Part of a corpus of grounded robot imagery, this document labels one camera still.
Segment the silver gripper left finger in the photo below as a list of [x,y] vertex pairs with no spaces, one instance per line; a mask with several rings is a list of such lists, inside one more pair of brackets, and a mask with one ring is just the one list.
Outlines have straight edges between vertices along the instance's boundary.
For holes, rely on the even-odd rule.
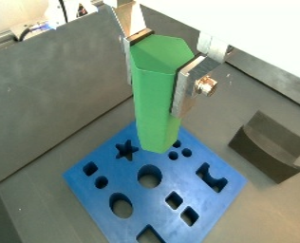
[[150,36],[154,31],[146,26],[141,5],[137,0],[104,0],[113,19],[117,22],[120,36],[118,40],[125,53],[128,84],[133,83],[132,79],[132,46]]

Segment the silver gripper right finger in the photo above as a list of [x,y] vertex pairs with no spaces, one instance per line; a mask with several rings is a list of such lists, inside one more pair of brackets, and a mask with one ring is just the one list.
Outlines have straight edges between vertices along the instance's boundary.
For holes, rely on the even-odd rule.
[[217,37],[200,32],[197,41],[200,53],[180,67],[170,106],[170,114],[182,118],[204,94],[210,97],[217,89],[213,71],[225,62],[233,47]]

